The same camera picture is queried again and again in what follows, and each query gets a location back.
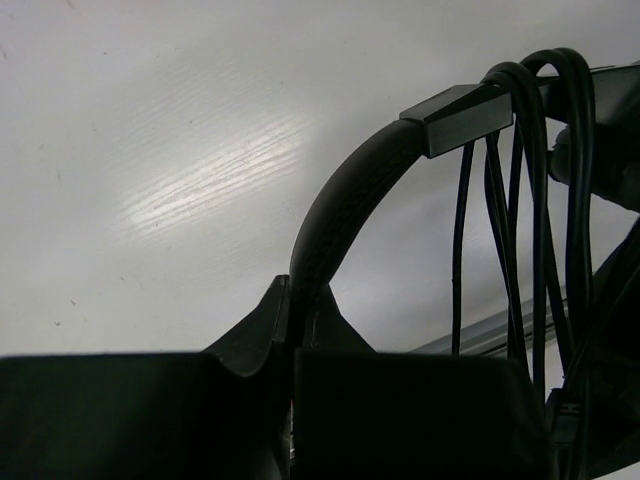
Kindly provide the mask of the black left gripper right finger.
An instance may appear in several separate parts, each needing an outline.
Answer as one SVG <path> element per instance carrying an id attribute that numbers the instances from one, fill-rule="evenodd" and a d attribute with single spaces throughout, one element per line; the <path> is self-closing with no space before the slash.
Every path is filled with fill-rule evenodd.
<path id="1" fill-rule="evenodd" d="M 506 359 L 373 351 L 325 290 L 294 364 L 297 479 L 548 479 L 527 372 Z"/>

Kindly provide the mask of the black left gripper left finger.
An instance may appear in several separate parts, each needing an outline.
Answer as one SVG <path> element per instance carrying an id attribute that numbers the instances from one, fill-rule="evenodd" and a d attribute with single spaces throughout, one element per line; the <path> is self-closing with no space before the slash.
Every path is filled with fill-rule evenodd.
<path id="1" fill-rule="evenodd" d="M 5 479 L 285 479 L 288 279 L 201 352 L 1 361 Z"/>

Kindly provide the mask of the black headset with microphone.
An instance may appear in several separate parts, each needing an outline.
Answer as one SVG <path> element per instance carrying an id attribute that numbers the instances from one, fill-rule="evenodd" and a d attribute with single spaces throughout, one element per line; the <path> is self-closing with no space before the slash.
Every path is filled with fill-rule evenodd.
<path id="1" fill-rule="evenodd" d="M 505 356 L 461 355 L 463 235 L 475 147 L 509 310 Z M 312 204 L 290 268 L 296 352 L 309 312 L 381 200 L 420 159 L 462 153 L 451 259 L 451 357 L 528 374 L 551 447 L 548 479 L 601 479 L 639 462 L 639 230 L 600 266 L 595 199 L 639 208 L 639 67 L 592 69 L 568 48 L 492 67 L 402 112 Z M 533 347 L 521 304 L 533 300 Z"/>

